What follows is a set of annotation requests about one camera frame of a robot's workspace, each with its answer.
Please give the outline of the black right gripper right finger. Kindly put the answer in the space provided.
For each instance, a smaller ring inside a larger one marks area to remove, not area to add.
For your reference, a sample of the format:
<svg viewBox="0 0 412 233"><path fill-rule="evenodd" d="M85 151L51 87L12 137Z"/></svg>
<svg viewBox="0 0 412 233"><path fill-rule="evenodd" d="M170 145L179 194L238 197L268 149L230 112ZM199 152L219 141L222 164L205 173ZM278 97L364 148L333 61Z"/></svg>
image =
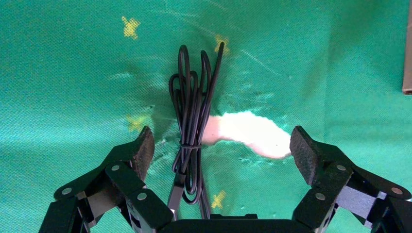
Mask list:
<svg viewBox="0 0 412 233"><path fill-rule="evenodd" d="M411 232L412 195L406 188L357 166L337 146L312 139L301 126L292 131L290 150L310 186L293 220L323 233L343 208L373 233Z"/></svg>

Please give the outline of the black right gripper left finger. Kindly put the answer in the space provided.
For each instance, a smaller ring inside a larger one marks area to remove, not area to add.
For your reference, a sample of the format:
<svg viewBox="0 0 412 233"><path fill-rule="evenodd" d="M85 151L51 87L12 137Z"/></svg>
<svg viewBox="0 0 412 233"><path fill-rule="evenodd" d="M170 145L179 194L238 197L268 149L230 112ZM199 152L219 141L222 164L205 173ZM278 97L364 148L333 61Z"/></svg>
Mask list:
<svg viewBox="0 0 412 233"><path fill-rule="evenodd" d="M145 184L154 149L147 126L134 141L115 146L99 166L55 191L40 232L88 233L114 208L134 232L160 232L173 214Z"/></svg>

